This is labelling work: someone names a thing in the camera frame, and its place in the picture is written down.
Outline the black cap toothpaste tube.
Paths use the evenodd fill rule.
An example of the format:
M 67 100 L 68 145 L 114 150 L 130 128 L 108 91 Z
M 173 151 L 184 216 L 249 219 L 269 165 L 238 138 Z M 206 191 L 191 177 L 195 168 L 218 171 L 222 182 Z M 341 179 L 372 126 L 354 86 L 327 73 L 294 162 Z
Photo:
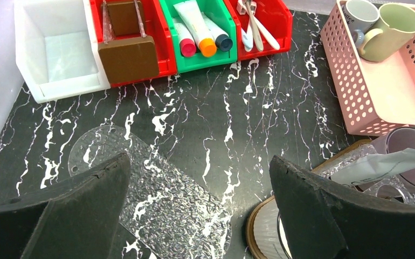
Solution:
M 415 169 L 415 149 L 406 148 L 389 154 L 368 154 L 342 167 L 330 179 L 339 184 L 357 186 Z

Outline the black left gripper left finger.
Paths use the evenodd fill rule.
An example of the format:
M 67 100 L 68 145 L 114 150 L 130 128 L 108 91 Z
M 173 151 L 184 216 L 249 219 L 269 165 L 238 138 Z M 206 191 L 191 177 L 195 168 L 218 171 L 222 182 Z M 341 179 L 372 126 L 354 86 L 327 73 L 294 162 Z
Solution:
M 121 153 L 0 203 L 0 258 L 108 258 L 129 185 Z

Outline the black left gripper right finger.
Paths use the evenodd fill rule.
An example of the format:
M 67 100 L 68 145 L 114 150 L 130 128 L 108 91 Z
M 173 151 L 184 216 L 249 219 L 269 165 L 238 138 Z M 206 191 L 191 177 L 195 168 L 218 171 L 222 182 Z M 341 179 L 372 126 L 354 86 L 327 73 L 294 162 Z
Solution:
M 358 192 L 278 155 L 269 175 L 292 258 L 415 258 L 415 206 Z

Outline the orange cap toothpaste tube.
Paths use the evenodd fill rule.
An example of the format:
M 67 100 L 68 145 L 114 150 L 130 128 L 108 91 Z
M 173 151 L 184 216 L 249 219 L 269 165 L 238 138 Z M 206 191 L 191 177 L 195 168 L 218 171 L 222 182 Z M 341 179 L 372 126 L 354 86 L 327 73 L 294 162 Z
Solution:
M 217 47 L 210 30 L 204 22 L 197 1 L 184 1 L 174 4 L 173 7 L 189 29 L 202 55 L 206 58 L 214 56 Z

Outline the purple mug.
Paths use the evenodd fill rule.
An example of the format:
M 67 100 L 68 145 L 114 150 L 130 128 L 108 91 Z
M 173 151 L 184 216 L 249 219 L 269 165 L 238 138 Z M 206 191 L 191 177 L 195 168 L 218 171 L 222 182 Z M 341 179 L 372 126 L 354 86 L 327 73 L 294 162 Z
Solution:
M 389 155 L 398 163 L 396 177 L 415 193 L 415 128 L 400 127 L 370 143 L 378 154 Z

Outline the clear textured square holder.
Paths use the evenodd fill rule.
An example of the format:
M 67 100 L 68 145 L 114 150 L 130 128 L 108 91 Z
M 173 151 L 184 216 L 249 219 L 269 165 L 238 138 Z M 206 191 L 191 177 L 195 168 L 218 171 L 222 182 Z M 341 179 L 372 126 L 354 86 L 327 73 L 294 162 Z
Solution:
M 398 176 L 415 169 L 415 149 L 379 154 L 369 142 L 358 142 L 312 170 L 351 189 L 362 186 L 362 192 L 375 197 L 401 197 L 415 206 L 415 191 Z

